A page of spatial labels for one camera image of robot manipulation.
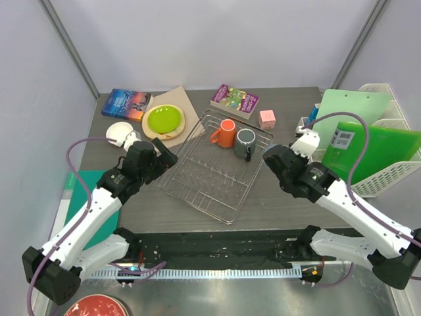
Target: orange mug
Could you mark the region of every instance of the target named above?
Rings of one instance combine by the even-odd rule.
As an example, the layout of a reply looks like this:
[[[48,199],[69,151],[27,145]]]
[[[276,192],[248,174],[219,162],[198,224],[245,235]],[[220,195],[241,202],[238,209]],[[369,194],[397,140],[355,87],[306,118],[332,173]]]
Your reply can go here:
[[[230,119],[223,120],[219,128],[210,135],[211,143],[218,143],[219,146],[229,148],[234,146],[235,142],[235,122]]]

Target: wire dish rack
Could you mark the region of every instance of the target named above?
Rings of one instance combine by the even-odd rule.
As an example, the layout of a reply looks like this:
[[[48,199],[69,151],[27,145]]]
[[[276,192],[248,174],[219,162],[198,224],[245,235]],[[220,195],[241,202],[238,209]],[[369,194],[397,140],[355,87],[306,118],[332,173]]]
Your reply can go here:
[[[249,162],[235,155],[233,148],[209,142],[224,119],[234,120],[237,130],[250,128],[256,134],[256,150]],[[192,137],[200,129],[203,133]],[[177,151],[177,164],[160,177],[158,185],[194,208],[231,224],[262,166],[263,151],[273,139],[267,131],[208,109]]]

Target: pink dice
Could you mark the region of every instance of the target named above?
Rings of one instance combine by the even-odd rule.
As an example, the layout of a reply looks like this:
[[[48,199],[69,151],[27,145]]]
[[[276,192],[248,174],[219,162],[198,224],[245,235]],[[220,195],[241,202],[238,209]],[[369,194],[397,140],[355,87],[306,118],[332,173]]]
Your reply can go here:
[[[272,110],[260,111],[259,125],[263,130],[269,130],[275,127],[275,113]]]

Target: cable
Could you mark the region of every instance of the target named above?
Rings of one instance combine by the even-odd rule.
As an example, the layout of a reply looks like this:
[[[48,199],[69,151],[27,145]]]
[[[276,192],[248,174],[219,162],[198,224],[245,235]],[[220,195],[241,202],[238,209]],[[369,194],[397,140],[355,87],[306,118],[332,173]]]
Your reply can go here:
[[[362,212],[364,212],[366,215],[368,215],[371,219],[375,220],[377,223],[379,223],[380,225],[382,225],[384,228],[390,230],[396,236],[400,236],[403,239],[405,239],[406,241],[411,242],[414,245],[416,245],[419,248],[421,248],[421,242],[419,242],[418,240],[415,240],[414,238],[412,238],[410,236],[407,236],[407,235],[403,234],[402,232],[400,232],[396,228],[394,228],[394,227],[390,226],[389,224],[387,224],[386,222],[382,221],[379,217],[375,216],[375,214],[371,213],[367,208],[365,208],[365,206],[363,204],[361,204],[356,199],[356,197],[354,196],[354,192],[353,192],[353,190],[351,188],[351,181],[352,181],[352,178],[353,178],[355,169],[358,167],[359,163],[361,162],[361,159],[364,157],[364,154],[366,153],[366,150],[367,150],[367,147],[368,147],[368,143],[370,142],[370,132],[368,131],[368,126],[364,122],[364,120],[362,118],[360,118],[358,115],[354,114],[354,113],[350,113],[350,112],[335,112],[335,113],[324,115],[323,117],[320,117],[320,118],[312,121],[310,124],[305,125],[304,128],[310,128],[311,126],[313,126],[317,122],[320,122],[321,120],[324,120],[324,119],[329,118],[329,117],[335,117],[337,115],[347,115],[347,116],[353,117],[354,119],[357,119],[362,124],[362,127],[364,128],[364,133],[365,133],[364,147],[362,148],[362,151],[361,151],[358,159],[355,161],[353,167],[351,168],[351,170],[349,171],[349,174],[348,174],[348,178],[347,178],[346,184],[347,184],[347,191],[348,191],[349,197],[352,199],[353,203],[356,206],[358,206],[360,208],[360,210]]]
[[[110,138],[106,138],[106,137],[90,137],[90,138],[83,138],[81,140],[78,140],[77,142],[74,142],[72,145],[70,145],[70,147],[67,149],[66,152],[66,161],[67,164],[70,168],[70,170],[74,173],[75,177],[79,180],[80,184],[82,185],[82,187],[84,188],[86,194],[87,194],[87,203],[86,203],[86,209],[83,212],[82,216],[76,221],[76,223],[74,223],[74,225],[68,230],[68,232],[66,234],[64,234],[55,244],[55,246],[53,246],[51,248],[51,250],[47,253],[47,255],[42,259],[41,263],[38,265],[38,268],[35,270],[35,273],[32,277],[32,280],[30,282],[29,285],[29,289],[28,289],[28,293],[26,295],[26,308],[28,310],[28,314],[30,316],[35,316],[34,315],[34,311],[32,310],[32,292],[34,291],[34,287],[35,287],[35,283],[36,280],[40,274],[40,272],[42,271],[42,269],[44,268],[46,262],[48,261],[48,259],[51,257],[51,255],[54,253],[54,251],[56,251],[60,245],[66,240],[66,238],[79,226],[79,224],[85,219],[86,215],[89,213],[89,209],[91,207],[92,204],[92,197],[91,194],[89,192],[89,189],[86,185],[86,183],[83,181],[83,179],[81,178],[81,176],[78,174],[78,171],[76,171],[76,169],[73,167],[72,162],[70,161],[70,152],[73,149],[73,147],[75,147],[76,145],[86,142],[88,140],[107,140],[110,142],[115,142],[115,140],[110,139]]]
[[[294,260],[298,258],[298,255],[296,255],[295,257],[290,257],[288,255],[285,255],[284,253],[280,252],[279,250],[277,250],[276,248],[274,249],[274,251],[280,256],[283,257],[284,259],[288,259],[288,260]]]
[[[349,271],[348,273],[339,281],[335,282],[335,283],[331,283],[331,284],[318,284],[315,283],[314,286],[317,288],[332,288],[334,286],[340,285],[341,283],[344,283],[345,280],[351,275],[351,273],[354,270],[354,263],[351,263],[351,266],[349,267]]]
[[[109,265],[112,265],[113,267],[119,268],[121,271],[123,271],[124,273],[126,273],[128,275],[144,275],[144,274],[149,273],[153,270],[161,270],[166,265],[166,262],[162,261],[162,262],[158,263],[157,265],[155,265],[153,268],[150,268],[150,269],[144,270],[144,271],[132,271],[132,270],[129,270],[129,269],[126,269],[126,268],[122,267],[121,265],[117,265],[116,263],[110,263]]]
[[[146,281],[148,281],[151,277],[153,277],[154,275],[156,275],[162,268],[164,267],[164,265],[162,267],[159,267],[158,269],[156,269],[155,271],[153,271],[150,275],[148,275],[147,277],[138,280],[138,281],[134,281],[132,284],[141,284],[144,283]]]
[[[42,269],[44,268],[46,262],[48,261],[48,259],[51,257],[51,255],[54,253],[54,251],[56,251],[59,246],[66,240],[67,237],[69,237],[69,235],[74,232],[74,230],[79,226],[79,224],[85,219],[85,217],[87,216],[87,214],[89,213],[89,210],[91,208],[91,204],[92,204],[92,196],[91,196],[91,192],[87,186],[87,184],[85,183],[85,181],[82,179],[82,177],[79,175],[78,171],[76,170],[76,168],[74,168],[72,161],[70,160],[70,152],[72,151],[72,149],[83,142],[87,142],[89,140],[106,140],[108,142],[115,142],[116,140],[112,139],[112,138],[106,138],[106,137],[88,137],[88,138],[82,138],[81,140],[78,140],[77,142],[74,142],[73,144],[71,144],[69,146],[69,148],[66,151],[66,162],[67,165],[69,167],[69,169],[73,172],[74,176],[76,177],[76,179],[78,179],[78,181],[80,182],[80,184],[82,185],[82,188],[84,189],[86,196],[87,196],[87,203],[86,203],[86,208],[85,211],[82,213],[82,216],[76,221],[76,223],[74,223],[74,225],[68,230],[67,233],[65,233],[55,244],[55,246],[51,247],[51,250],[47,253],[47,255],[43,258],[43,260],[41,261],[41,263],[38,265],[38,268],[36,269],[32,280],[30,282],[30,286],[28,289],[28,293],[26,295],[26,308],[28,310],[28,314],[29,316],[35,316],[34,315],[34,310],[32,309],[32,292],[34,291],[34,287],[35,287],[35,283],[36,280],[40,274],[40,272],[42,271]],[[145,282],[146,280],[149,280],[153,275],[157,274],[166,264],[165,261],[159,263],[158,265],[156,265],[155,267],[153,267],[152,269],[146,270],[146,271],[131,271],[131,270],[127,270],[124,267],[121,267],[120,265],[116,265],[114,263],[110,263],[111,265],[118,267],[119,269],[121,269],[122,271],[126,271],[126,273],[130,273],[132,275],[142,275],[144,273],[149,273],[153,270],[155,270],[153,273],[151,273],[151,275],[147,276],[146,278],[142,279],[142,282]]]

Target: gray mug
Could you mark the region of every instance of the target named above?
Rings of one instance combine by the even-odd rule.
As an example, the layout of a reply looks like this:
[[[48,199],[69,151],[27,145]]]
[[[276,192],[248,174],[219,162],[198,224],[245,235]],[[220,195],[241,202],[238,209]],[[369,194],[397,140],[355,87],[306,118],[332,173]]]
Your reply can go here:
[[[243,128],[235,135],[234,153],[246,161],[251,160],[251,156],[256,150],[256,134],[248,129]]]

